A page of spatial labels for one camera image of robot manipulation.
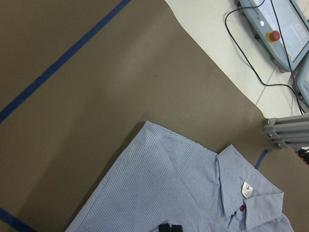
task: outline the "white clothing tag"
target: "white clothing tag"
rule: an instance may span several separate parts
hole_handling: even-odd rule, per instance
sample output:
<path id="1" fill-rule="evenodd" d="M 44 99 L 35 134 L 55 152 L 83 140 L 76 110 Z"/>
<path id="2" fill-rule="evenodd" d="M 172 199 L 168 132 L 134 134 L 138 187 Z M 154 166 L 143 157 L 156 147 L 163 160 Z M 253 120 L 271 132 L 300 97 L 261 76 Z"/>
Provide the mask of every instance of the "white clothing tag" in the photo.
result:
<path id="1" fill-rule="evenodd" d="M 253 191 L 253 188 L 248 185 L 248 183 L 245 181 L 245 183 L 243 183 L 242 186 L 242 195 L 247 199 L 248 197 L 250 197 L 251 193 Z"/>

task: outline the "shirt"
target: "shirt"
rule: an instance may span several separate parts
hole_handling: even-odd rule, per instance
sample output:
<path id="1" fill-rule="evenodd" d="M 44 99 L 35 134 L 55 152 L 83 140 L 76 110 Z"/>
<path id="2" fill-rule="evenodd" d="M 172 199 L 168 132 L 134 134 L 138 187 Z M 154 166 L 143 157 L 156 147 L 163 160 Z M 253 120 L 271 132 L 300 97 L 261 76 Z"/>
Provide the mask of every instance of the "shirt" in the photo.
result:
<path id="1" fill-rule="evenodd" d="M 168 221 L 184 232 L 291 232 L 282 200 L 232 145 L 218 155 L 147 121 L 66 231 L 150 232 Z"/>

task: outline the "white tile floor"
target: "white tile floor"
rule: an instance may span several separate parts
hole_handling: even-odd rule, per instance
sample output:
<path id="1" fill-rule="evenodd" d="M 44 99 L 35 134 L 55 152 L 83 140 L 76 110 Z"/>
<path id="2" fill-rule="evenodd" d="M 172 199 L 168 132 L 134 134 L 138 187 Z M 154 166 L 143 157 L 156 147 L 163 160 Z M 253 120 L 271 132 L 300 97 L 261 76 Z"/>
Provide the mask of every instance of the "white tile floor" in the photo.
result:
<path id="1" fill-rule="evenodd" d="M 262 86 L 230 39 L 224 26 L 224 17 L 236 8 L 234 0 L 166 2 L 182 27 L 266 118 L 299 114 L 291 91 L 285 87 Z M 308 0 L 296 2 L 309 18 Z M 254 39 L 245 17 L 235 12 L 229 17 L 228 25 L 262 80 L 265 83 L 287 84 L 290 73 L 280 73 L 270 61 L 268 53 Z"/>

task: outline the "blue line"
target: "blue line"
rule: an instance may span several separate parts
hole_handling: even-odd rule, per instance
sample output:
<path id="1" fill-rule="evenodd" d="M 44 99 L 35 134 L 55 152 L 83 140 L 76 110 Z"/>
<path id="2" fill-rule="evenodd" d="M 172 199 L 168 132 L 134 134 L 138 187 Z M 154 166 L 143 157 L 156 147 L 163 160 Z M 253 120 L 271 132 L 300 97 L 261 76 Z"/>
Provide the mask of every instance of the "blue line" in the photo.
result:
<path id="1" fill-rule="evenodd" d="M 267 153 L 269 153 L 269 152 L 271 152 L 271 151 L 272 151 L 272 150 L 270 149 L 270 150 L 264 150 L 264 151 L 262 152 L 262 154 L 260 155 L 259 159 L 258 159 L 257 162 L 256 162 L 256 165 L 255 165 L 255 169 L 256 169 L 256 170 L 259 169 L 259 167 L 260 167 L 260 165 L 261 165 L 263 159 L 264 159 L 265 156 L 267 155 Z"/>
<path id="2" fill-rule="evenodd" d="M 4 209 L 0 208 L 0 219 L 4 221 L 6 224 L 10 225 L 14 229 L 20 232 L 35 232 L 34 229 L 27 226 L 22 221 L 18 220 L 8 212 L 6 212 Z"/>
<path id="3" fill-rule="evenodd" d="M 122 0 L 112 11 L 99 21 L 87 34 L 77 41 L 55 63 L 22 91 L 0 112 L 0 123 L 3 122 L 17 107 L 19 107 L 35 90 L 48 80 L 58 69 L 62 67 L 79 49 L 92 39 L 105 25 L 107 25 L 131 0 Z"/>

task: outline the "red button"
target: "red button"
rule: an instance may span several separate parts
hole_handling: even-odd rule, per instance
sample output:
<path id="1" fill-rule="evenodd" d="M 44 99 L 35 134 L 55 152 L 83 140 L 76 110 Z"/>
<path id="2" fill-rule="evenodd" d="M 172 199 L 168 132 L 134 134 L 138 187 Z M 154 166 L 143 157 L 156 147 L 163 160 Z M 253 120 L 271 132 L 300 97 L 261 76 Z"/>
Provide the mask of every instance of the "red button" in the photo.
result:
<path id="1" fill-rule="evenodd" d="M 243 212 L 243 211 L 245 210 L 245 206 L 242 205 L 242 206 L 239 208 L 239 210 L 240 210 L 241 212 Z"/>
<path id="2" fill-rule="evenodd" d="M 269 38 L 272 42 L 276 42 L 280 39 L 280 33 L 277 30 L 274 30 L 269 34 Z"/>

